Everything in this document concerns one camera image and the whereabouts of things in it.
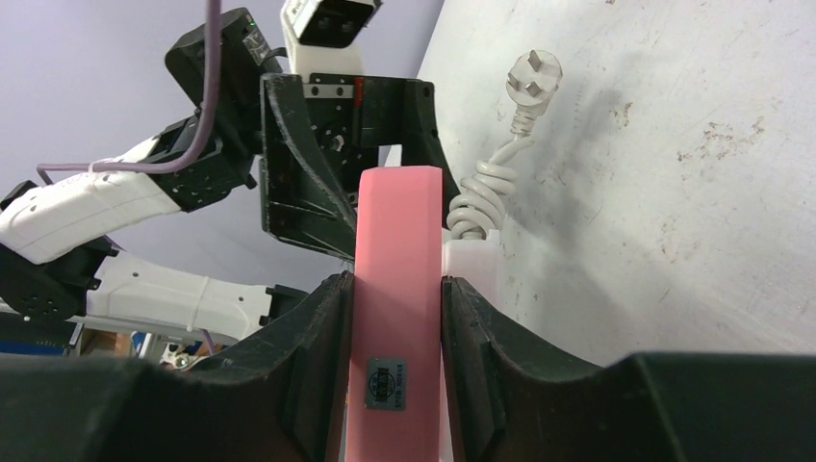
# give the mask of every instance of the white cable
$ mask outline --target white cable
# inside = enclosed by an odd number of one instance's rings
[[[488,161],[476,163],[476,172],[464,178],[462,193],[450,201],[447,227],[452,239],[483,240],[491,229],[500,230],[505,209],[501,200],[516,192],[519,174],[504,164],[535,140],[530,137],[535,120],[547,110],[563,73],[558,60],[546,51],[521,55],[507,74],[507,92],[516,102],[510,132],[516,137]]]

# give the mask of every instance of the purple cable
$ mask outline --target purple cable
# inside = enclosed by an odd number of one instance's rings
[[[173,173],[192,164],[210,138],[216,119],[218,105],[218,84],[221,68],[221,1],[207,1],[207,17],[204,22],[204,100],[201,103],[201,117],[190,147],[178,159],[161,164],[136,164],[121,162],[99,162],[94,164],[40,164],[37,173],[46,185],[53,182],[48,171],[135,171],[140,173]]]
[[[204,344],[210,350],[210,356],[216,354],[216,344],[213,342],[213,337],[210,337],[210,332],[207,329],[201,329],[201,333],[204,334]]]

